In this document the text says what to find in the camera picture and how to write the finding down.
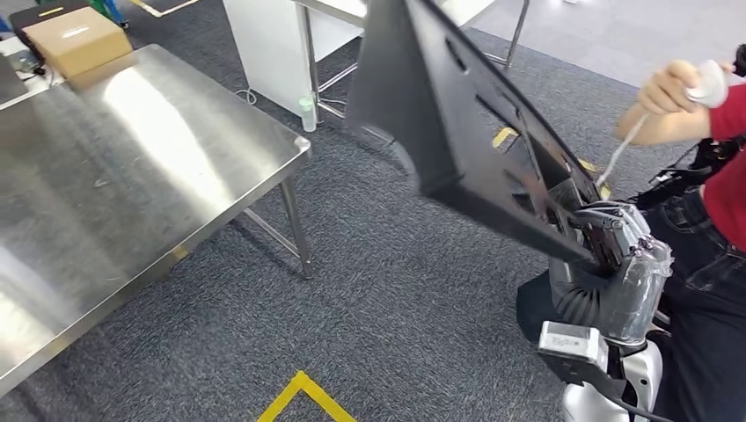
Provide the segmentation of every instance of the human arm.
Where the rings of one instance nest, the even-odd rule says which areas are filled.
[[[729,65],[723,70],[729,72]],[[724,139],[746,133],[746,85],[730,88],[720,107],[708,110],[691,102],[684,90],[698,85],[698,71],[688,62],[673,61],[655,72],[640,88],[638,101],[620,118],[614,132],[619,139],[650,114],[633,141],[636,145],[679,142],[715,137]]]

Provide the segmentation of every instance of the floor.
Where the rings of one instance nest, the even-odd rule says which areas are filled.
[[[475,27],[510,38],[522,0],[500,0]],[[732,61],[746,42],[742,0],[531,0],[521,45],[639,86],[671,59]]]

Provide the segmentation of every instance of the black plastic part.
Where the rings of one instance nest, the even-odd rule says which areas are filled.
[[[550,354],[540,353],[539,356],[544,360],[552,372],[557,375],[561,381],[568,384],[582,386],[584,382],[593,385],[599,393],[607,397],[621,398],[627,384],[621,369],[621,360],[619,356],[615,358],[611,355],[614,348],[610,348],[610,372],[618,372],[617,376],[605,373],[601,368],[592,363],[561,358]]]
[[[555,258],[595,264],[567,207],[600,199],[592,178],[437,5],[370,2],[358,63],[347,123],[399,142],[424,195]],[[493,148],[494,128],[483,113],[520,134],[528,167]],[[574,199],[558,203],[549,191],[559,187]]]

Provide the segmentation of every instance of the human hand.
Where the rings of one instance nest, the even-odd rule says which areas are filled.
[[[723,72],[733,71],[730,63],[721,63],[720,66]],[[698,85],[697,68],[689,62],[674,60],[645,81],[637,94],[637,101],[653,114],[694,113],[698,105],[686,97],[685,90]]]

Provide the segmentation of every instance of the white controller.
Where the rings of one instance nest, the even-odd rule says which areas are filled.
[[[700,86],[686,90],[686,97],[707,108],[722,106],[728,97],[728,81],[725,72],[715,60],[699,65]]]

